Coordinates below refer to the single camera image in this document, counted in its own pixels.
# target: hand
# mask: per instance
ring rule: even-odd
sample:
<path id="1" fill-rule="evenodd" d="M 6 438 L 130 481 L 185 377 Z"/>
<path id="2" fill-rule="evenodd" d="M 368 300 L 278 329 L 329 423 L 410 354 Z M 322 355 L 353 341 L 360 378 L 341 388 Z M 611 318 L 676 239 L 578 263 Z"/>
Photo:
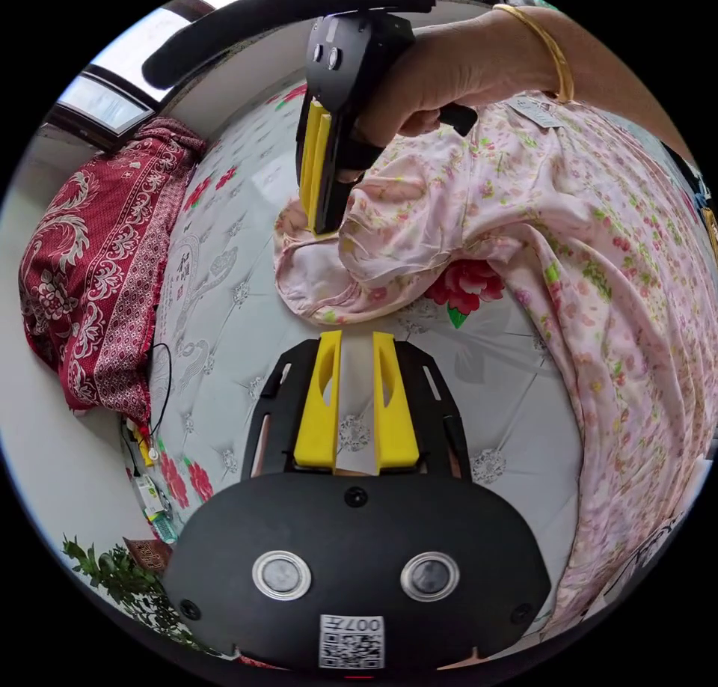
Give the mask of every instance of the hand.
<path id="1" fill-rule="evenodd" d="M 397 134 L 416 136 L 439 126 L 447 103 L 483 106 L 530 89 L 558 87 L 546 49 L 503 11 L 418 29 L 416 42 L 390 68 L 355 124 L 355 135 L 387 146 Z M 356 180 L 341 171 L 340 180 Z"/>

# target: qr code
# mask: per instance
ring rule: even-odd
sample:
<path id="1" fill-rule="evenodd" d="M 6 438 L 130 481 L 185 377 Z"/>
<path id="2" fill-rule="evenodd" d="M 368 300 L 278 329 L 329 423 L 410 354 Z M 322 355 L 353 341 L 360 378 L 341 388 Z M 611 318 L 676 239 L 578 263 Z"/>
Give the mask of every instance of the qr code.
<path id="1" fill-rule="evenodd" d="M 384 667 L 384 621 L 377 617 L 322 615 L 319 667 L 378 670 Z"/>

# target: red floral blanket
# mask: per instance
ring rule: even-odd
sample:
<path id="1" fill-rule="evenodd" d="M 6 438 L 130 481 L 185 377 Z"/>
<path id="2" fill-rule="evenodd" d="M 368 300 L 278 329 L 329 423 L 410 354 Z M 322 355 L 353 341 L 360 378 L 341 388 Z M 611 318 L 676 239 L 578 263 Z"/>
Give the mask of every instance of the red floral blanket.
<path id="1" fill-rule="evenodd" d="M 149 421 L 144 368 L 169 236 L 204 149 L 179 121 L 156 118 L 77 170 L 37 226 L 19 269 L 25 335 L 70 408 Z"/>

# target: gold bangle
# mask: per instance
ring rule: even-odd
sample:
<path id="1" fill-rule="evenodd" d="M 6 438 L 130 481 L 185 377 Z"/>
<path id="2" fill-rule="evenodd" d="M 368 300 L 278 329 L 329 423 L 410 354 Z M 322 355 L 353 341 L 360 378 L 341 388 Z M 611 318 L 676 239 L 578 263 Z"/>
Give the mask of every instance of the gold bangle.
<path id="1" fill-rule="evenodd" d="M 574 77 L 571 74 L 571 68 L 568 66 L 563 51 L 559 48 L 559 44 L 553 40 L 553 37 L 539 26 L 536 21 L 529 18 L 521 9 L 507 4 L 495 4 L 493 8 L 510 13 L 528 26 L 545 44 L 553 62 L 556 64 L 556 72 L 559 74 L 559 92 L 551 94 L 553 99 L 558 103 L 568 103 L 574 99 Z"/>

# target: pink floral shirt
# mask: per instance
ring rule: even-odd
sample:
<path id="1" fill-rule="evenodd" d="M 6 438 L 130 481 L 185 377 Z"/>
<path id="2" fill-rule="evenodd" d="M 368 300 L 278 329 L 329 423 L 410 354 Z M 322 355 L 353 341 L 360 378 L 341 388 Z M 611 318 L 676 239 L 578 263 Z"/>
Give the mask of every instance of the pink floral shirt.
<path id="1" fill-rule="evenodd" d="M 718 296 L 687 196 L 663 169 L 598 112 L 541 100 L 564 128 L 497 104 L 466 138 L 449 128 L 397 138 L 353 191 L 336 236 L 313 238 L 293 201 L 274 244 L 280 294 L 315 323 L 393 312 L 460 259 L 485 260 L 524 306 L 584 448 L 556 627 L 672 515 L 708 448 Z"/>

